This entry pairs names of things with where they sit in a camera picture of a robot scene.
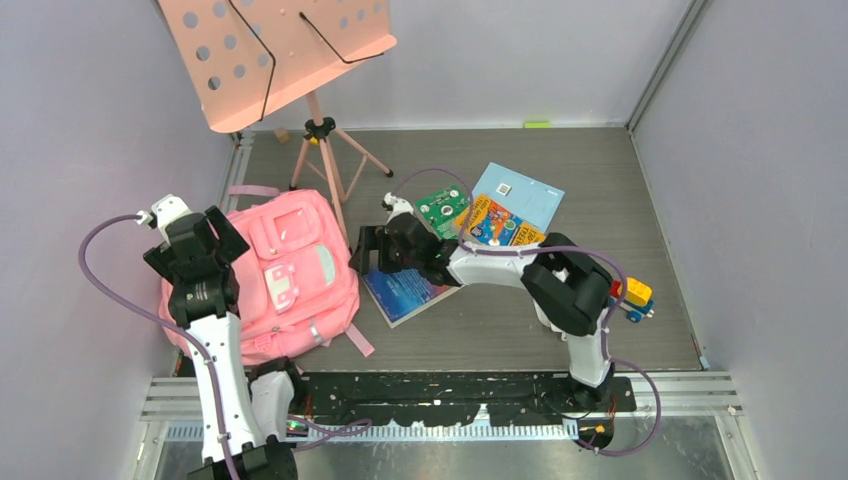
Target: black wire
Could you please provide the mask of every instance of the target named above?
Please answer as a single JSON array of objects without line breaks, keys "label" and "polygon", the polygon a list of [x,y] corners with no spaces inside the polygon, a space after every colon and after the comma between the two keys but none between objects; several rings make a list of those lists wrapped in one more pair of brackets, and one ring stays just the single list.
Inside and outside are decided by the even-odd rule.
[{"label": "black wire", "polygon": [[253,30],[253,27],[250,26],[250,23],[247,22],[247,19],[244,18],[244,15],[242,15],[239,9],[235,6],[233,0],[227,0],[227,3],[230,4],[230,7],[232,7],[233,11],[236,12],[236,15],[239,16],[244,25],[250,30],[250,33],[259,40],[259,43],[262,45],[262,48],[265,49],[265,52],[268,53],[268,56],[271,57],[271,74],[268,75],[268,87],[265,88],[265,100],[262,101],[262,115],[259,117],[259,121],[261,122],[265,119],[265,109],[268,107],[268,97],[271,95],[271,83],[274,81],[274,71],[277,69],[277,57],[271,53],[271,49],[268,48],[268,45],[265,45],[265,42],[262,41],[259,34]]},{"label": "black wire", "polygon": [[300,18],[302,18],[304,22],[308,23],[309,26],[312,27],[312,30],[315,30],[315,33],[317,33],[318,36],[321,37],[321,39],[324,40],[324,42],[327,43],[327,46],[330,47],[330,50],[332,50],[333,53],[335,53],[336,56],[339,57],[339,60],[341,60],[342,63],[344,63],[345,65],[350,65],[352,63],[361,62],[363,60],[368,60],[369,58],[379,57],[379,56],[383,55],[383,53],[385,53],[385,52],[383,52],[383,53],[378,53],[376,55],[369,55],[367,57],[357,58],[357,59],[354,59],[354,60],[346,60],[344,57],[342,57],[342,54],[340,54],[339,51],[336,50],[336,48],[333,46],[333,44],[330,43],[329,40],[327,40],[327,37],[325,37],[324,34],[321,33],[321,30],[318,30],[318,27],[316,27],[314,23],[312,23],[308,18],[306,18],[306,14],[304,14],[303,12],[300,12],[299,15],[300,15]]},{"label": "black wire", "polygon": [[590,410],[590,411],[586,412],[586,414],[585,414],[585,415],[583,415],[582,417],[569,417],[568,415],[566,415],[566,414],[564,414],[564,413],[560,412],[560,411],[559,411],[559,410],[557,410],[557,409],[556,409],[553,405],[551,405],[551,402],[550,402],[550,401],[548,401],[548,397],[546,397],[546,396],[544,396],[544,395],[543,395],[543,396],[542,396],[542,400],[544,400],[544,401],[545,401],[545,403],[548,405],[548,408],[550,408],[551,410],[553,410],[553,411],[554,411],[554,413],[556,413],[557,415],[559,415],[559,416],[561,416],[561,417],[563,417],[563,418],[565,418],[565,419],[568,419],[568,420],[574,420],[574,421],[577,421],[577,420],[583,420],[584,418],[588,417],[589,415],[591,415],[591,414],[595,413],[595,412],[593,412],[593,411],[591,411],[591,410]]}]

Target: pink backpack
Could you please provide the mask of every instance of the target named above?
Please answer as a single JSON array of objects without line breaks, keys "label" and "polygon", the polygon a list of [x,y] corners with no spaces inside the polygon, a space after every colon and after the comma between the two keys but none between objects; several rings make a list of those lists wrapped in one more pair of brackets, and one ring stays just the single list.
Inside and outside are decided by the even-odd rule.
[{"label": "pink backpack", "polygon": [[[231,193],[273,195],[275,189],[234,187]],[[241,353],[245,365],[295,357],[345,332],[365,356],[374,348],[353,326],[359,281],[329,203],[315,190],[283,193],[227,218],[250,250],[233,263],[241,290]],[[171,284],[162,282],[159,315],[171,321]],[[185,340],[166,330],[188,353]]]}]

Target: colorful book cover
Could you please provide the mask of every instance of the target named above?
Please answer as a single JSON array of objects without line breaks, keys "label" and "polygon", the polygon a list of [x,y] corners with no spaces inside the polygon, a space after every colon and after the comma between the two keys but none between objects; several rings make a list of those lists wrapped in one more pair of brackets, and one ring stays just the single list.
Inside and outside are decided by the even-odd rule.
[{"label": "colorful book cover", "polygon": [[[456,185],[451,185],[415,204],[420,216],[436,234],[446,240],[456,238],[451,222],[469,204],[468,197],[460,192]],[[432,285],[413,269],[397,273],[383,273],[372,269],[363,280],[391,328],[459,290],[457,287]]]},{"label": "colorful book cover", "polygon": [[[453,227],[459,230],[464,221],[463,213],[454,219]],[[485,194],[474,199],[474,211],[468,224],[468,233],[478,242],[492,246],[528,245],[545,239],[541,230]]]}]

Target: light blue book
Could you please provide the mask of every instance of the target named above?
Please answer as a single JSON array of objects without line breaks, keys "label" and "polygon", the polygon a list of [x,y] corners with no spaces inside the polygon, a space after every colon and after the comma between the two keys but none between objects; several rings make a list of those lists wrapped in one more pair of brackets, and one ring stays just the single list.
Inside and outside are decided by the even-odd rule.
[{"label": "light blue book", "polygon": [[545,232],[565,192],[497,163],[489,163],[474,186],[476,197],[485,193],[517,217]]}]

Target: book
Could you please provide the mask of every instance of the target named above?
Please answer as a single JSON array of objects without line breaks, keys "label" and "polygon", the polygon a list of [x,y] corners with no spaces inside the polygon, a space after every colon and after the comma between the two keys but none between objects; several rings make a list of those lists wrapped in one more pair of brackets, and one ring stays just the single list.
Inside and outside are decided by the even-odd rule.
[{"label": "book", "polygon": [[[457,232],[462,227],[466,215],[467,213],[463,212],[454,219],[452,227]],[[545,234],[536,226],[482,193],[474,198],[468,233],[476,241],[493,247],[529,245],[545,239]]]},{"label": "book", "polygon": [[[456,238],[452,221],[470,201],[456,185],[440,190],[415,203],[418,214],[442,239]],[[427,308],[459,290],[458,287],[437,287],[413,269],[383,273],[372,269],[363,277],[368,293],[389,327],[418,315]]]},{"label": "book", "polygon": [[475,199],[488,195],[504,209],[543,232],[548,230],[565,197],[562,190],[497,163],[489,163],[471,192]]}]

